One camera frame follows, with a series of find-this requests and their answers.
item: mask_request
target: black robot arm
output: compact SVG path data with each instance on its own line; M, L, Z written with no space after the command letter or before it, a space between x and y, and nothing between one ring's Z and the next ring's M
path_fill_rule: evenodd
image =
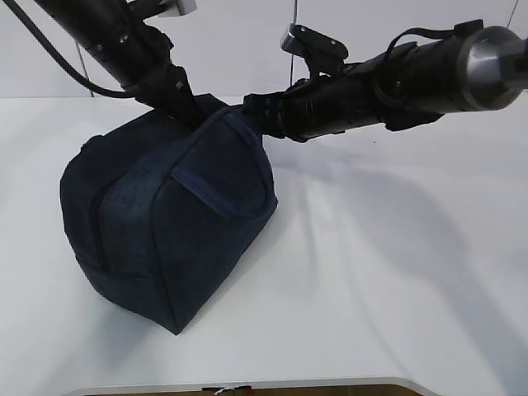
M396 46L403 35L440 40ZM452 31L411 29L368 62L345 64L346 47L291 26L283 49L305 59L310 79L287 92L250 95L246 111L269 134L299 142L384 123L405 130L462 111L501 110L528 88L528 40L481 20Z
M204 122L185 69L172 64L172 42L144 23L165 11L161 0L35 1L136 100L193 130ZM4 2L11 9L17 6L13 0Z
M3 1L24 21L15 0ZM120 83L125 97L195 130L205 116L185 70L172 64L172 42L144 23L166 1L36 0ZM396 46L404 35L438 41ZM305 59L310 79L285 92L249 95L244 110L267 134L299 142L377 123L405 130L447 113L500 110L528 88L528 40L504 27L484 28L480 20L450 31L411 29L364 63L345 64L343 44L304 26L292 25L282 48Z

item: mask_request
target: fabric bag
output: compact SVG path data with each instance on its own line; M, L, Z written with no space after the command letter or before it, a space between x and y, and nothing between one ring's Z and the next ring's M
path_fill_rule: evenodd
M60 185L64 228L94 289L178 334L277 207L262 133L198 97L195 133L150 111L86 143Z

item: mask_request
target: white wall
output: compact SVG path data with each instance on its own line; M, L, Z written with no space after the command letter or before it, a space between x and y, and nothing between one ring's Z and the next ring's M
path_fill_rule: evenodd
M521 1L526 6L528 0ZM348 61L362 62L384 52L395 36L411 27L450 29L478 18L484 19L486 26L505 26L515 3L516 0L299 0L297 22L340 40L350 51ZM296 59L294 80L307 76L304 62Z
M81 70L73 40L33 0L18 0L63 56ZM0 2L0 97L87 97Z
M195 93L239 96L284 90L290 83L290 56L281 37L294 15L294 0L197 0L198 10L149 25L174 43L172 61L185 67ZM119 85L88 55L90 79Z
M528 37L528 0L520 0L511 19L510 28L523 39Z

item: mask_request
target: white tabletop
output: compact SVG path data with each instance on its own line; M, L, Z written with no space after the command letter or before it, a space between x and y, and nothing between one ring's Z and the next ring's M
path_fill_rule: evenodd
M178 337L98 296L62 230L67 162L145 111L0 100L0 394L528 394L528 95L399 134L268 139L280 208Z

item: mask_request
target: black cable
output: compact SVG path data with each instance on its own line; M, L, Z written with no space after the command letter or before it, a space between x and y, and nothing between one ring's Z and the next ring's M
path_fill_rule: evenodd
M117 99L130 99L136 97L137 92L125 92L125 91L111 91L100 87L82 74L80 74L75 68L58 52L58 50L50 43L46 36L40 31L40 29L33 23L33 21L27 16L27 14L20 8L20 6L14 0L3 0L6 6L15 14L15 16L22 22L22 24L30 31L30 33L37 39L42 45L46 52L54 59L57 64L75 81L81 84L83 87L103 95L104 97L114 97Z
M390 55L393 53L396 44L400 41L400 39L402 39L402 37L406 35L420 35L421 37L431 40L445 40L453 37L455 35L455 31L432 31L430 29L423 29L421 27L409 29L391 41L387 52L385 52L384 62L387 62L390 59Z

